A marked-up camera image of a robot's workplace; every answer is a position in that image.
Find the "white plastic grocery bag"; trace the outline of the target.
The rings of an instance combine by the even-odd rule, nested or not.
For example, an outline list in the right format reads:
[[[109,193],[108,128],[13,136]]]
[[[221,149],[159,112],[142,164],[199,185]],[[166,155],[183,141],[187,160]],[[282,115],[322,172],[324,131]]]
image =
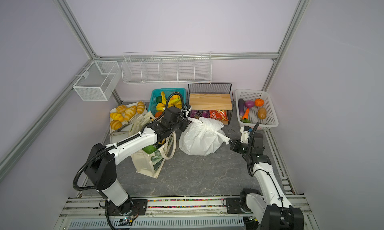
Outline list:
[[[229,144],[230,138],[223,131],[220,121],[200,117],[190,118],[186,130],[180,136],[179,148],[189,156],[207,156],[215,153],[220,146]]]

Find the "striped bread right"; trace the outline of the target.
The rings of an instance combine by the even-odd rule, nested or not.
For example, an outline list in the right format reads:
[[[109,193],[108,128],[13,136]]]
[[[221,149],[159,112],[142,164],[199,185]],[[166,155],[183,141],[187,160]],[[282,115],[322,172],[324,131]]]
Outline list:
[[[142,115],[145,109],[146,109],[145,103],[142,101],[139,101],[137,103],[137,114]]]

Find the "orange carrot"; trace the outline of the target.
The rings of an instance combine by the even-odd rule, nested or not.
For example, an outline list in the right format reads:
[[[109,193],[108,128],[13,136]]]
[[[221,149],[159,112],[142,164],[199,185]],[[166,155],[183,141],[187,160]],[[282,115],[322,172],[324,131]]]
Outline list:
[[[244,114],[243,114],[243,117],[242,119],[245,120],[245,119],[249,119],[249,113],[250,113],[250,109],[246,108]]]

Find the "beige canvas tote bag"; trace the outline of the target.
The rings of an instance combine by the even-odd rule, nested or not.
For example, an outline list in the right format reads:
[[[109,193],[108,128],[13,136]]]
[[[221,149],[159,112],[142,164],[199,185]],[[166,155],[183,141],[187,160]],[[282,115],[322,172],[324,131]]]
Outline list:
[[[133,125],[129,137],[137,134],[146,123],[149,123],[154,119],[155,116],[151,111],[146,113],[142,116],[141,120]],[[136,172],[157,179],[165,161],[170,160],[176,151],[177,143],[175,143],[175,139],[176,134],[171,134],[170,137],[165,139],[164,144],[154,144],[157,146],[158,150],[150,155],[146,154],[143,150],[139,150],[132,154],[131,158],[136,168]]]

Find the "croissant bread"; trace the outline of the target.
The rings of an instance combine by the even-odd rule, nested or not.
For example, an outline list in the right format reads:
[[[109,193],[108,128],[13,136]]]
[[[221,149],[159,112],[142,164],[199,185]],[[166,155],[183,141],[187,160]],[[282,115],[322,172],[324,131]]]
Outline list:
[[[124,116],[121,113],[110,113],[110,118],[114,121],[123,122]]]
[[[120,105],[116,107],[116,112],[119,114],[124,114],[127,109],[127,106],[125,105]]]
[[[122,122],[118,121],[118,120],[113,120],[111,121],[110,123],[110,127],[112,130],[118,130],[119,128],[121,128],[123,126]]]

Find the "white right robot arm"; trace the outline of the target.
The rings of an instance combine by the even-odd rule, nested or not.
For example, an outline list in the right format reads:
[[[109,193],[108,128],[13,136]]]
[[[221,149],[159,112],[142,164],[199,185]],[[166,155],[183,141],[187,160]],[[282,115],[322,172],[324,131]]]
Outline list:
[[[242,155],[250,177],[255,177],[261,190],[243,189],[241,209],[252,213],[260,230],[303,230],[304,214],[285,196],[274,174],[270,158],[264,154],[264,136],[257,133],[259,123],[241,127],[241,138],[229,140],[230,150]]]

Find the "metal tongs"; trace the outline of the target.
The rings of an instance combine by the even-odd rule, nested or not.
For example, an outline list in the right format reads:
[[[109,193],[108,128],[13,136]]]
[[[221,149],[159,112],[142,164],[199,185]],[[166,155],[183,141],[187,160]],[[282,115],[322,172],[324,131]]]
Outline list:
[[[125,130],[128,126],[130,126],[132,124],[132,122],[125,122],[123,124],[123,126],[121,128],[119,128],[118,130],[111,130],[110,132],[110,136],[115,136],[115,135],[120,135],[120,134],[124,134],[125,132],[127,132],[127,130]]]

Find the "croissant bread left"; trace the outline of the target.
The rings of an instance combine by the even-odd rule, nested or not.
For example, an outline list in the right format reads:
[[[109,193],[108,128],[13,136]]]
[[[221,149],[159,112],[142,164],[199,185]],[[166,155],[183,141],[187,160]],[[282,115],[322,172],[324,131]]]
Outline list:
[[[114,121],[123,122],[124,116],[121,113],[110,113],[110,118]]]

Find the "white plastic vegetable basket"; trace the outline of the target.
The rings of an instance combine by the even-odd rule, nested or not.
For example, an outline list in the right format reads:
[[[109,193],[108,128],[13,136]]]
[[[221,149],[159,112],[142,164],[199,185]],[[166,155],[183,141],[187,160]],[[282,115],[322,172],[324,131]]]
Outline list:
[[[273,106],[272,100],[267,92],[257,91],[257,90],[245,90],[238,89],[235,91],[236,97],[236,107],[237,107],[237,121],[240,127],[254,127],[256,123],[260,123],[258,126],[258,130],[268,130],[270,128],[277,127],[279,125],[279,121],[276,115],[275,108]],[[244,123],[242,120],[241,113],[239,112],[239,100],[243,99],[244,102],[252,101],[253,103],[257,99],[261,99],[264,101],[264,104],[260,107],[252,107],[248,114],[248,123]],[[264,119],[260,119],[258,116],[259,109],[264,108],[266,110],[266,117]]]

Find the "croissant bread bottom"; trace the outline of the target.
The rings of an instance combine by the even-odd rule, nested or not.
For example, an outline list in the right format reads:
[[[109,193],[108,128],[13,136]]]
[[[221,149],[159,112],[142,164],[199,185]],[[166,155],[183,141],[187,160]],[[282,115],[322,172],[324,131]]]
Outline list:
[[[111,121],[110,123],[110,127],[112,130],[118,130],[119,128],[121,128],[123,126],[122,122],[118,121],[118,120],[113,120]]]

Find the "orange fruit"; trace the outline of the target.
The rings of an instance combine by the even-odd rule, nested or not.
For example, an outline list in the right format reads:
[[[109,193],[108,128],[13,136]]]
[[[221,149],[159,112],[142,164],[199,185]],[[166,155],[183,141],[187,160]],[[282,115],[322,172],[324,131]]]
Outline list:
[[[173,95],[171,100],[175,100],[175,99],[180,99],[180,95],[179,94],[176,94],[176,95]]]

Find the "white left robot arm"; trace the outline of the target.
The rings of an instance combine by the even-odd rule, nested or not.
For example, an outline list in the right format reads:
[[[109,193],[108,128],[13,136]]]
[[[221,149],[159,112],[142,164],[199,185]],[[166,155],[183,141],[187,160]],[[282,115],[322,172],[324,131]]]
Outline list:
[[[177,130],[185,131],[192,107],[183,103],[181,108],[165,107],[165,111],[154,121],[145,124],[135,135],[109,145],[96,144],[87,161],[80,167],[73,180],[76,191],[96,190],[121,215],[127,215],[134,207],[132,198],[117,178],[116,167],[132,154],[153,144],[174,137]]]

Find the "striped bread loaf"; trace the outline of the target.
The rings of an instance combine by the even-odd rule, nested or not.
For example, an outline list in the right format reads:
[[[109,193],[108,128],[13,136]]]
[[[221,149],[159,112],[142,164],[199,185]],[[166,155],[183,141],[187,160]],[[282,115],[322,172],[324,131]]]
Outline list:
[[[129,122],[137,113],[137,106],[131,106],[125,110],[124,121]]]

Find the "red chips bag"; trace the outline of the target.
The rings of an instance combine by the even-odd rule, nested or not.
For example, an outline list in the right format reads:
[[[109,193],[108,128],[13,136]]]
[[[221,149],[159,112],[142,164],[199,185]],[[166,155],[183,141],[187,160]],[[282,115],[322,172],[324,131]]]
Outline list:
[[[219,120],[219,121],[228,121],[228,115],[226,111],[215,111],[215,110],[210,110],[210,118]]]

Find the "white mesh wall box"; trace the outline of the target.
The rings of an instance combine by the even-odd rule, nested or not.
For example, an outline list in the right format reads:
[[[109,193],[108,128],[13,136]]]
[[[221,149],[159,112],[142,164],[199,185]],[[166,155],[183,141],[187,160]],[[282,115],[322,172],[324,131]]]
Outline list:
[[[92,61],[74,83],[73,89],[83,101],[106,102],[121,77],[122,70],[117,61]]]

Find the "purple onion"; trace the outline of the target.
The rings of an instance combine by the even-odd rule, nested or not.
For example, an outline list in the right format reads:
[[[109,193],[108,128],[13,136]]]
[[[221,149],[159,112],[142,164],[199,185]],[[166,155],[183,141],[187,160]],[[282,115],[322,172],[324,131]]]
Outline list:
[[[251,109],[255,106],[255,102],[254,101],[245,101],[245,107],[247,109]]]

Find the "brown potato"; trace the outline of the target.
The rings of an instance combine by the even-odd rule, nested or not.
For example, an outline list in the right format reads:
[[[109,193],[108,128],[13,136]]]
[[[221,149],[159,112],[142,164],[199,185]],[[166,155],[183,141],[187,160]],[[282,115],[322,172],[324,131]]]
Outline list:
[[[265,108],[259,108],[257,116],[259,119],[264,120],[267,117],[267,110]]]

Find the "croissant bread top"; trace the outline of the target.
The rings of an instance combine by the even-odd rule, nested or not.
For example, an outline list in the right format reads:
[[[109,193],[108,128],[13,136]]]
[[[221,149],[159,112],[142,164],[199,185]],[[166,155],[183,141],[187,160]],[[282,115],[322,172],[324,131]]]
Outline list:
[[[119,114],[124,114],[127,109],[127,106],[125,105],[120,105],[116,107],[116,112]]]

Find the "yellow banana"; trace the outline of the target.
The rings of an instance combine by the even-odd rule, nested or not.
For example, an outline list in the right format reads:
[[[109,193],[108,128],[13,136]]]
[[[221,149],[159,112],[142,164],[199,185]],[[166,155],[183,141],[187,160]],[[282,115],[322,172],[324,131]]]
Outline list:
[[[162,104],[163,105],[165,105],[166,103],[168,103],[168,106],[170,106],[170,105],[177,105],[181,101],[181,98],[180,99],[171,100],[172,96],[166,98],[166,94],[165,94],[164,91],[161,91],[161,97],[162,97]]]

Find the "teal plastic fruit basket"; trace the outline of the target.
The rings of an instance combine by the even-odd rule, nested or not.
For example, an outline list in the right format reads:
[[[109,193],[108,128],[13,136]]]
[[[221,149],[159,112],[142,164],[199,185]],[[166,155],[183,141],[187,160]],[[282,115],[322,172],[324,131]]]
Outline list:
[[[168,98],[171,94],[178,92],[183,96],[183,104],[186,103],[187,100],[187,90],[184,88],[163,88],[163,89],[155,89],[152,91],[151,100],[149,103],[149,107],[147,111],[151,111],[151,113],[154,115],[157,110],[156,106],[158,104],[157,98],[161,96],[161,92],[164,92],[166,97]]]

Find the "green snack bag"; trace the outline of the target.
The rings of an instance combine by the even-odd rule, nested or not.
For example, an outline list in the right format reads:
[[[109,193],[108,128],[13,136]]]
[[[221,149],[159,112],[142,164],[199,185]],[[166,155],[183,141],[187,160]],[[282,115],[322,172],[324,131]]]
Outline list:
[[[156,145],[149,145],[142,149],[146,154],[150,155],[158,150]]]

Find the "purple snack bag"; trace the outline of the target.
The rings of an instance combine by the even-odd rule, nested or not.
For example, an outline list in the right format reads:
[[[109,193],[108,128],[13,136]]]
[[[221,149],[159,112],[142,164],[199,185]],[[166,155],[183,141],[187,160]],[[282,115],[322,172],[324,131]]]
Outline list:
[[[199,119],[200,117],[203,118],[210,118],[210,111],[207,110],[191,110],[190,117]]]

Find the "black mesh wooden shelf rack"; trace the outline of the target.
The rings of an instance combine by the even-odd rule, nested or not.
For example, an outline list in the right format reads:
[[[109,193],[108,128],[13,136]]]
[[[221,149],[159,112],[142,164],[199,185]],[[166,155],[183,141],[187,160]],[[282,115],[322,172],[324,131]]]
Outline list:
[[[188,84],[187,102],[192,110],[226,111],[228,121],[220,121],[229,125],[234,110],[233,87],[230,83],[198,83]]]

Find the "orange pumpkin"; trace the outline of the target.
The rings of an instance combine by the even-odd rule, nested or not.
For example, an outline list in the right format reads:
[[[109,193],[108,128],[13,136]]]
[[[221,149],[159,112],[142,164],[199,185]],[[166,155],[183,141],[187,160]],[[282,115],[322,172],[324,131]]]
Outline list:
[[[263,99],[256,99],[255,100],[255,106],[256,107],[262,107],[264,105],[264,100]]]

